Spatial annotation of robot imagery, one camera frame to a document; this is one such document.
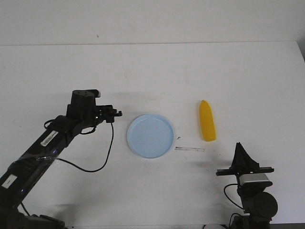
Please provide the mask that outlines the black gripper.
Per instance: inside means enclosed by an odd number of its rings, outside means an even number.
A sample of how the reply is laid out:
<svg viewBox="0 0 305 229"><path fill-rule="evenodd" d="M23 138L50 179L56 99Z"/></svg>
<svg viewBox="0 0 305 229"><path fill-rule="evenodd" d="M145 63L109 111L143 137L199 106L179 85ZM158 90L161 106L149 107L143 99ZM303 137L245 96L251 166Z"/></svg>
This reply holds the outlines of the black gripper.
<svg viewBox="0 0 305 229"><path fill-rule="evenodd" d="M259 163L255 162L247 154L246 150L240 142L236 143L234 158L230 169L218 169L216 171L217 176L236 176L239 183L239 177L244 174L252 173L272 173L274 169L272 167L259 167Z"/></svg>
<svg viewBox="0 0 305 229"><path fill-rule="evenodd" d="M95 107L95 123L113 123L114 117L121 117L122 111L114 109L112 105L97 105Z"/></svg>

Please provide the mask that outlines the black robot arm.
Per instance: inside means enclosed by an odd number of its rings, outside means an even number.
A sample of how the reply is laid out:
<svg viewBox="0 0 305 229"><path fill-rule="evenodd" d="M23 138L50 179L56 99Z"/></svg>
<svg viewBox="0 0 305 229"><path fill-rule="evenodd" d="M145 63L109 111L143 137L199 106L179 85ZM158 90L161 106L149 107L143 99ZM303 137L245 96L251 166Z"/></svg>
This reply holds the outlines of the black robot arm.
<svg viewBox="0 0 305 229"><path fill-rule="evenodd" d="M243 215L233 213L227 229L270 229L270 221L278 212L278 203L274 196L265 192L273 185L267 173L274 172L272 167L261 167L247 154L241 143L235 146L234 158L228 169L218 169L217 176L236 176L236 183L226 185L226 189L237 186L237 194L242 205L239 206L230 198L228 200L243 211Z"/></svg>
<svg viewBox="0 0 305 229"><path fill-rule="evenodd" d="M93 131L102 122L112 124L121 111L112 105L96 105L96 89L74 90L66 115L45 123L45 132L7 169L0 178L0 227L2 229L63 229L64 221L45 215L27 215L18 211L25 197L42 175L58 159L83 129Z"/></svg>

